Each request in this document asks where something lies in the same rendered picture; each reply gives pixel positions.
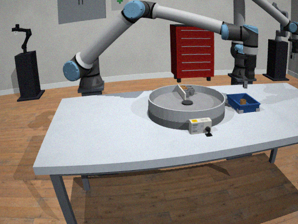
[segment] circular container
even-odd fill
[[[222,93],[208,87],[192,85],[194,95],[187,97],[192,105],[183,105],[182,97],[176,91],[177,86],[158,88],[149,96],[148,116],[164,127],[188,130],[189,119],[209,117],[212,126],[224,118],[225,97]]]

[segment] blue joint cap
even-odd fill
[[[130,19],[138,19],[145,12],[145,5],[140,1],[128,2],[123,9],[123,13]]]
[[[221,34],[222,34],[222,39],[223,40],[227,40],[228,39],[228,27],[227,27],[226,24],[223,24],[222,25]]]
[[[243,44],[236,44],[235,45],[235,50],[237,50],[238,53],[240,53],[240,54],[244,54],[243,53]]]
[[[255,33],[259,34],[258,27],[251,26],[251,25],[243,25],[243,27],[245,27],[245,28],[251,30],[252,32],[255,32]]]
[[[67,61],[64,64],[63,73],[69,81],[76,81],[79,79],[79,69],[77,64],[73,61]]]
[[[297,22],[292,22],[289,24],[289,31],[290,32],[296,32],[297,31],[297,25],[298,23]]]

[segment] red tool cabinet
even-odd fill
[[[214,77],[214,33],[187,25],[170,25],[171,72],[181,78]]]

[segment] black disc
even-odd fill
[[[188,100],[188,99],[187,99],[187,100],[183,100],[183,101],[182,101],[182,104],[183,104],[183,105],[187,105],[187,106],[188,106],[188,105],[192,105],[192,104],[193,104],[193,101]]]

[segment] white control box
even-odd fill
[[[188,130],[191,134],[207,133],[205,128],[210,127],[211,130],[211,126],[212,120],[209,117],[190,119]]]

